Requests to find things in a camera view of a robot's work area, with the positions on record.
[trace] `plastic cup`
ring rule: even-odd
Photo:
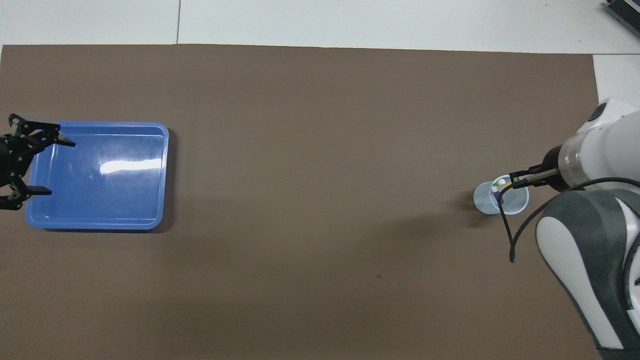
[[[493,181],[487,181],[478,185],[474,191],[474,203],[478,210],[487,215],[495,215],[500,213],[498,208],[498,200],[492,193],[491,187],[500,179],[504,179],[507,183],[511,181],[508,175],[497,177]],[[524,210],[529,205],[529,189],[510,189],[502,197],[502,209],[506,215],[515,215]]]

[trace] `black cable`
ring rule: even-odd
[[[569,189],[563,191],[563,192],[570,192],[570,191],[574,191],[574,190],[584,190],[585,187],[590,186],[590,185],[595,185],[595,184],[600,184],[600,183],[624,183],[624,184],[629,184],[632,186],[635,186],[636,188],[640,188],[640,181],[636,181],[636,180],[631,180],[631,179],[627,179],[626,177],[601,177],[600,179],[594,179],[594,180],[589,180],[589,181],[585,181],[582,184],[578,184],[575,186],[570,187]],[[538,216],[538,214],[540,214],[546,207],[547,205],[549,205],[550,202],[552,202],[558,195],[552,197],[551,199],[549,199],[547,202],[545,202],[544,204],[542,204],[538,209],[535,209],[531,215],[529,215],[529,217],[527,217],[526,220],[524,220],[522,222],[522,224],[520,224],[520,227],[518,228],[518,231],[516,231],[515,236],[511,236],[511,229],[509,228],[509,222],[507,221],[507,216],[504,213],[504,209],[502,208],[502,197],[504,196],[504,193],[507,192],[507,190],[512,189],[513,188],[513,184],[510,184],[509,186],[505,187],[501,192],[500,195],[498,195],[498,209],[500,210],[500,216],[502,217],[502,221],[504,222],[504,228],[507,231],[507,237],[509,238],[509,261],[510,262],[514,262],[515,261],[515,257],[516,257],[516,243],[518,242],[518,239],[520,237],[520,235],[522,234],[522,231],[524,231],[525,227],[527,227],[527,225],[529,225],[529,223],[536,217]]]

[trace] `robotic arm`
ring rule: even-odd
[[[602,359],[640,359],[640,111],[603,101],[543,162],[510,174],[514,188],[561,191],[536,228],[538,247],[593,337]]]
[[[26,120],[16,114],[9,116],[10,134],[0,136],[0,187],[9,185],[12,192],[0,196],[0,209],[18,210],[22,202],[33,195],[50,195],[44,186],[28,186],[22,180],[33,157],[54,143],[76,146],[60,133],[60,125]]]

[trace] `blue tray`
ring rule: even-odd
[[[76,147],[53,145],[31,164],[32,185],[53,192],[27,202],[45,229],[149,230],[164,208],[169,131],[158,122],[59,122]]]

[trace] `white tile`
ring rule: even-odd
[[[179,0],[1,0],[1,44],[173,44]]]
[[[640,55],[594,55],[600,100],[615,97],[640,108]]]
[[[179,42],[640,53],[604,0],[182,0]]]

